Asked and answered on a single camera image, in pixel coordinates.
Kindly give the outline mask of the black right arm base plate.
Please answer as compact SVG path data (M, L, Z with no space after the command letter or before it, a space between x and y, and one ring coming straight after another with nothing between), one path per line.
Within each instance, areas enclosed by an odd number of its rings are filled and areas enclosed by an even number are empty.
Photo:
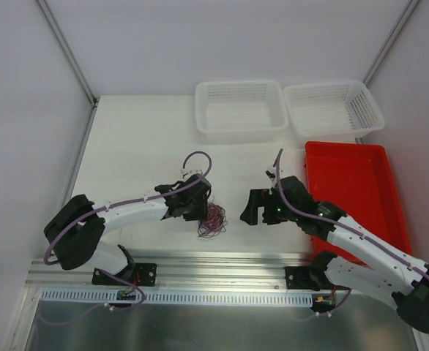
M284 271L288 290L348 290L347 287L331 283L322 271L310 266L286 266Z

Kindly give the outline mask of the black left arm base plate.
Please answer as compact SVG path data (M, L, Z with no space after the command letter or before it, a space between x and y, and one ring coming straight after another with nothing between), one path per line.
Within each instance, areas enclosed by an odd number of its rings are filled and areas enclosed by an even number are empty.
M97 286L123 286L128 283L139 287L153 287L157 277L157 264L155 263L130 263L122 272L115 276L124 282L116 281L102 271L95 269L92 284Z

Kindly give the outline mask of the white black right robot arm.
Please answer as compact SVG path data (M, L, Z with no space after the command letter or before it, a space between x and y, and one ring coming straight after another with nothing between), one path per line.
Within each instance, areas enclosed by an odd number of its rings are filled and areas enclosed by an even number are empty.
M393 308L413 329L429 334L429 263L402 252L366 230L335 204L316 201L295 176L250 190L239 216L250 226L293 222L304 233L341 248L360 264L323 251L292 279L303 289L345 287Z

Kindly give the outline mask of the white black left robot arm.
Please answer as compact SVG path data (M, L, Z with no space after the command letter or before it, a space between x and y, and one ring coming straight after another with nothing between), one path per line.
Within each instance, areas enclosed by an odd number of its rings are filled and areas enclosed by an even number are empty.
M86 195L76 195L43 230L49 243L44 263L60 265L65 271L90 265L95 285L136 284L142 278L140 265L124 246L108 244L103 236L140 222L206 219L211 190L202 175L192 174L133 200L96 203Z

